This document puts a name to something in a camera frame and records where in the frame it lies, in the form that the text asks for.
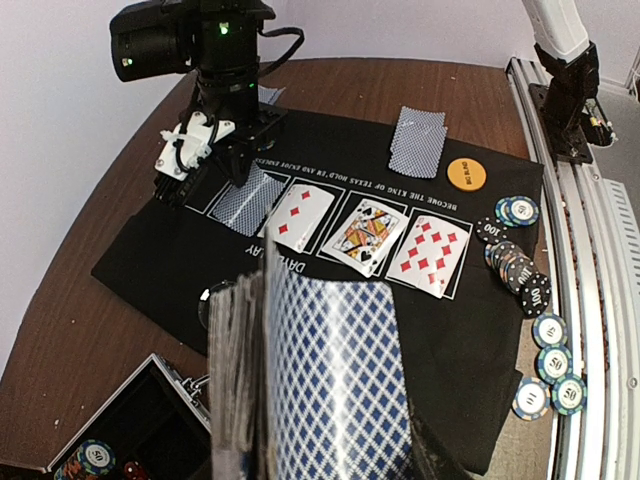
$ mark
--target playing card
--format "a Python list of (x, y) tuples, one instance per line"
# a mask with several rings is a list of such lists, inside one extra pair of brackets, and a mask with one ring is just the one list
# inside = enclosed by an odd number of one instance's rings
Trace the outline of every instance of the playing card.
[(414, 178), (435, 178), (447, 137), (443, 126), (404, 127), (394, 147), (389, 168)]
[(302, 253), (334, 198), (318, 187), (293, 185), (267, 222), (273, 239)]
[(402, 107), (400, 118), (396, 126), (396, 131), (391, 142), (391, 152), (395, 152), (398, 141), (407, 133), (406, 127), (442, 127), (444, 125), (445, 114), (423, 112), (409, 107)]
[(235, 232), (252, 237), (285, 184), (267, 175), (255, 163), (242, 187), (232, 186), (211, 211), (211, 216)]
[(442, 298), (469, 241), (469, 232), (437, 217), (420, 216), (387, 276)]
[(407, 217), (383, 203), (362, 200), (322, 251), (369, 278), (408, 222)]

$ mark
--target card outline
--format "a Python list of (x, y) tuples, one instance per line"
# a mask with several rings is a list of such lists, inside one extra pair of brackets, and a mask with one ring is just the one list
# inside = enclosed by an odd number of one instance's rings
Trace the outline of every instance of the card outline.
[[(335, 216), (335, 218), (333, 219), (333, 222), (331, 223), (331, 226), (329, 227), (329, 229), (327, 230), (326, 234), (324, 235), (324, 237), (323, 237), (322, 241), (320, 242), (320, 248), (319, 248), (319, 249), (318, 249), (318, 251), (316, 252), (315, 257), (320, 258), (320, 259), (322, 259), (322, 260), (328, 260), (328, 261), (330, 261), (330, 262), (337, 263), (337, 264), (339, 264), (339, 265), (345, 265), (345, 264), (344, 264), (344, 263), (342, 263), (340, 260), (337, 260), (336, 258), (331, 257), (329, 254), (324, 253), (324, 252), (322, 251), (322, 246), (323, 246), (324, 244), (326, 244), (326, 243), (327, 243), (327, 241), (328, 241), (329, 237), (331, 236), (331, 231), (333, 230), (333, 228), (334, 228), (334, 227), (335, 227), (335, 225), (336, 225), (336, 222), (338, 221), (338, 219), (339, 219), (339, 218), (340, 218), (340, 216), (342, 215), (342, 212), (344, 211), (345, 207), (347, 206), (347, 203), (349, 202), (349, 198), (351, 197), (351, 195), (352, 195), (353, 193), (355, 193), (355, 194), (359, 194), (361, 197), (365, 197), (365, 198), (373, 198), (373, 199), (379, 200), (379, 201), (381, 201), (382, 203), (390, 202), (390, 203), (393, 203), (393, 204), (395, 204), (395, 205), (398, 205), (398, 206), (400, 206), (400, 207), (402, 207), (402, 208), (403, 208), (403, 211), (400, 211), (400, 209), (398, 209), (398, 211), (399, 211), (400, 213), (402, 213), (402, 215), (404, 215), (405, 217), (407, 216), (407, 209), (409, 208), (409, 205), (407, 205), (407, 204), (405, 204), (405, 203), (396, 202), (395, 200), (390, 200), (390, 199), (388, 199), (388, 198), (380, 197), (380, 196), (378, 196), (378, 195), (373, 195), (373, 194), (370, 194), (370, 193), (363, 193), (363, 192), (362, 192), (362, 191), (360, 191), (360, 190), (349, 190), (349, 194), (348, 194), (348, 195), (347, 195), (347, 197), (344, 199), (344, 202), (342, 202), (342, 206), (341, 206), (340, 210), (338, 211), (338, 214), (337, 214), (337, 215)], [(375, 277), (375, 278), (379, 278), (379, 277), (382, 275), (382, 270), (384, 270), (384, 267), (387, 265), (387, 263), (388, 263), (388, 261), (389, 261), (389, 258), (391, 258), (391, 257), (390, 257), (390, 254), (391, 254), (391, 250), (389, 250), (389, 254), (388, 254), (388, 255), (387, 255), (387, 257), (385, 258), (384, 262), (380, 262), (380, 265), (378, 266), (378, 268), (376, 269), (376, 271), (375, 271), (375, 272), (371, 275), (371, 277), (369, 277), (369, 278), (373, 278), (373, 277)]]
[[(426, 215), (435, 216), (435, 217), (438, 217), (438, 218), (443, 218), (444, 217), (447, 220), (453, 220), (454, 222), (469, 226), (469, 230), (468, 230), (469, 231), (469, 241), (467, 241), (467, 244), (464, 247), (462, 255), (460, 256), (460, 261), (459, 262), (460, 262), (460, 264), (462, 266), (458, 270), (458, 275), (456, 276), (455, 285), (453, 287), (453, 292), (451, 293), (451, 295), (442, 295), (442, 298), (446, 298), (447, 300), (453, 301), (456, 298), (456, 293), (458, 292), (458, 285), (460, 285), (460, 277), (462, 275), (462, 270), (464, 269), (464, 262), (467, 259), (467, 252), (469, 251), (469, 243), (471, 243), (471, 236), (473, 235), (473, 223), (467, 222), (466, 220), (460, 220), (459, 218), (455, 218), (455, 217), (452, 217), (450, 215), (445, 215), (445, 214), (442, 214), (442, 213), (434, 212), (433, 210), (427, 210), (427, 209), (422, 208), (422, 207), (411, 207), (411, 212), (409, 214), (409, 221), (411, 221), (411, 219), (413, 218), (413, 213), (416, 212), (416, 211), (417, 212), (425, 212)], [(397, 245), (396, 245), (396, 247), (394, 249), (393, 256), (391, 256), (391, 255), (389, 256), (393, 260), (395, 260), (396, 256), (398, 255), (398, 250), (400, 249), (400, 246), (404, 245), (404, 242), (407, 240), (407, 237), (409, 236), (410, 230), (413, 228), (414, 224), (415, 224), (415, 221), (413, 223), (409, 223), (409, 225), (407, 226), (407, 230), (405, 231), (405, 233), (403, 234), (402, 238), (397, 243)], [(389, 277), (388, 274), (389, 274), (389, 270), (387, 270), (387, 273), (385, 273), (385, 276), (384, 276), (384, 279), (387, 282), (397, 283), (398, 285), (402, 285), (403, 287), (411, 288), (413, 290), (417, 290), (417, 291), (421, 292), (421, 290), (418, 289), (417, 287), (414, 287), (413, 285), (410, 285), (410, 284), (408, 284), (406, 282), (403, 282), (402, 280), (398, 280), (396, 278)]]
[[(278, 199), (278, 203), (276, 203), (273, 208), (271, 209), (271, 211), (269, 212), (269, 215), (267, 215), (266, 219), (264, 220), (264, 222), (260, 225), (260, 228), (258, 229), (258, 232), (260, 232), (260, 230), (262, 230), (262, 228), (264, 227), (264, 225), (269, 221), (269, 219), (271, 218), (271, 215), (273, 214), (273, 212), (275, 212), (278, 207), (280, 206), (280, 204), (282, 203), (282, 201), (284, 200), (284, 198), (287, 196), (287, 194), (289, 193), (289, 190), (291, 190), (291, 187), (293, 187), (294, 185), (300, 185), (299, 183), (296, 183), (296, 180), (300, 180), (302, 183), (302, 185), (304, 185), (305, 183), (311, 183), (311, 184), (315, 184), (312, 186), (318, 186), (318, 188), (321, 188), (320, 186), (325, 186), (325, 187), (329, 187), (329, 188), (333, 188), (336, 190), (340, 190), (340, 197), (337, 198), (337, 201), (335, 199), (334, 196), (334, 201), (331, 202), (331, 207), (329, 207), (329, 209), (327, 210), (327, 212), (324, 214), (324, 217), (327, 216), (327, 214), (329, 214), (328, 218), (331, 218), (334, 214), (335, 214), (335, 210), (338, 207), (338, 205), (340, 205), (340, 202), (342, 201), (342, 198), (344, 197), (344, 194), (346, 193), (347, 189), (343, 188), (343, 187), (338, 187), (337, 185), (333, 185), (332, 183), (325, 183), (325, 182), (318, 182), (316, 180), (309, 180), (305, 177), (296, 177), (296, 176), (292, 176), (291, 177), (291, 183), (287, 185), (286, 189), (284, 190), (284, 193), (280, 196), (280, 198)], [(311, 247), (311, 249), (309, 249), (309, 245), (307, 244), (304, 247), (304, 250), (300, 253), (297, 253), (298, 255), (309, 255), (309, 256), (314, 256), (313, 252), (315, 251), (316, 247), (318, 246), (318, 242), (320, 241), (320, 238), (322, 238), (322, 235), (324, 234), (324, 231), (327, 228), (327, 224), (325, 224), (322, 229), (320, 230), (319, 234), (318, 234), (318, 238), (316, 238), (316, 241), (313, 243), (313, 247)]]
[[(271, 170), (267, 170), (266, 168), (262, 168), (262, 170), (264, 170), (265, 172), (268, 172), (268, 173), (273, 173), (275, 175), (281, 175), (283, 177), (286, 177), (287, 179), (284, 182), (282, 182), (282, 183), (284, 183), (284, 188), (282, 189), (282, 191), (284, 192), (289, 188), (289, 181), (291, 180), (291, 178), (293, 178), (291, 175), (287, 175), (286, 173), (273, 172)], [(231, 182), (229, 182), (229, 187), (225, 190), (225, 194), (231, 189), (231, 186), (232, 186)], [(218, 198), (216, 199), (217, 201), (210, 206), (209, 210), (207, 211), (207, 213), (205, 215), (208, 219), (213, 220), (214, 222), (218, 222), (218, 223), (220, 223), (220, 221), (217, 218), (215, 218), (213, 215), (211, 215), (211, 213), (215, 209), (216, 205), (218, 205), (218, 203), (220, 203), (222, 197), (223, 197), (222, 195), (218, 195)]]

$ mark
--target camera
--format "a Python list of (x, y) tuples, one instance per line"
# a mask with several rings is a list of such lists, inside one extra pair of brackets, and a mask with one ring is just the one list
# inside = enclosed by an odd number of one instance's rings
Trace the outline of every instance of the camera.
[[(151, 0), (125, 7), (110, 24), (111, 56), (123, 82), (166, 75), (197, 73), (194, 94), (181, 115), (181, 134), (191, 115), (200, 111), (214, 126), (211, 155), (222, 173), (235, 185), (243, 185), (256, 152), (275, 142), (286, 112), (261, 106), (258, 79), (286, 62), (304, 42), (297, 28), (264, 32), (265, 20), (276, 18), (261, 0)], [(258, 35), (297, 35), (298, 39), (278, 60), (260, 70)], [(234, 122), (235, 131), (213, 145), (220, 120)], [(197, 184), (195, 172), (180, 159), (176, 164), (192, 178), (156, 179), (156, 197), (171, 204), (184, 203)]]

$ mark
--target wooden table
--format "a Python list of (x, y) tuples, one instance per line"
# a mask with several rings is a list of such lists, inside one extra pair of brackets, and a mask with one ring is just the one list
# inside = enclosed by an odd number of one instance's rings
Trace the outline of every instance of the wooden table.
[[(282, 107), (386, 124), (395, 124), (402, 105), (443, 111), (449, 137), (528, 157), (499, 69), (309, 60), (286, 64), (265, 83), (287, 87)], [(153, 162), (163, 146), (159, 131), (177, 123), (192, 85), (192, 76), (180, 82), (135, 133), (82, 209), (34, 295), (0, 384), (0, 459), (47, 465), (152, 352), (184, 376), (204, 373), (204, 357), (90, 276), (129, 216), (151, 197)]]

